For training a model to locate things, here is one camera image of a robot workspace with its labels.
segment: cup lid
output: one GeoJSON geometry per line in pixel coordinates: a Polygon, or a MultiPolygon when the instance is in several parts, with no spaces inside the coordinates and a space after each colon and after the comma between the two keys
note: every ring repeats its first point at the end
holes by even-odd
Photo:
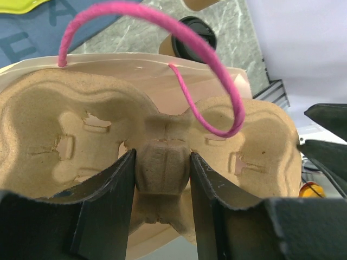
{"type": "MultiPolygon", "coordinates": [[[[212,28],[208,26],[204,21],[194,16],[187,16],[179,21],[199,34],[213,49],[216,49],[217,37],[212,28]]],[[[197,56],[189,47],[184,45],[174,36],[171,37],[171,43],[173,52],[175,53],[176,57],[204,63],[199,56],[197,56]]]]}

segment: white wall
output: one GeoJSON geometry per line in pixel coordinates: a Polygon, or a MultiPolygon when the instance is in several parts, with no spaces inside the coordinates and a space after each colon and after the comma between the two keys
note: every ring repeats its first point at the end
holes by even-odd
{"type": "Polygon", "coordinates": [[[271,79],[283,79],[298,127],[320,102],[347,103],[347,1],[247,0],[271,79]]]}

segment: yellow plastic object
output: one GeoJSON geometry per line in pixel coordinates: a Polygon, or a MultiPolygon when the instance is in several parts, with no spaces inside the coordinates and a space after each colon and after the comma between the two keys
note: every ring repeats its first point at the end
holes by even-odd
{"type": "Polygon", "coordinates": [[[325,198],[324,189],[313,181],[306,182],[300,189],[300,198],[325,198]]]}
{"type": "Polygon", "coordinates": [[[0,13],[21,15],[49,0],[0,0],[0,13]]]}

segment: brown paper cup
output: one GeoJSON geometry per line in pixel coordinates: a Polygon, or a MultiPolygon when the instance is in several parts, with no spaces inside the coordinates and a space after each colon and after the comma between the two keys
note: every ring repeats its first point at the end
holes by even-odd
{"type": "Polygon", "coordinates": [[[176,57],[174,49],[172,47],[172,37],[171,34],[162,41],[162,44],[159,46],[159,54],[164,54],[168,56],[176,57]]]}
{"type": "Polygon", "coordinates": [[[221,2],[223,0],[182,0],[183,3],[193,11],[201,11],[210,5],[221,2]]]}

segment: striped metal object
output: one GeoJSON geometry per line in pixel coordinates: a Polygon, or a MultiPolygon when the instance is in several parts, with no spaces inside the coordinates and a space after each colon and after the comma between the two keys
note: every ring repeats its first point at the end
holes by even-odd
{"type": "Polygon", "coordinates": [[[282,80],[272,81],[266,89],[254,95],[253,99],[275,103],[283,110],[288,109],[290,106],[282,80]]]}

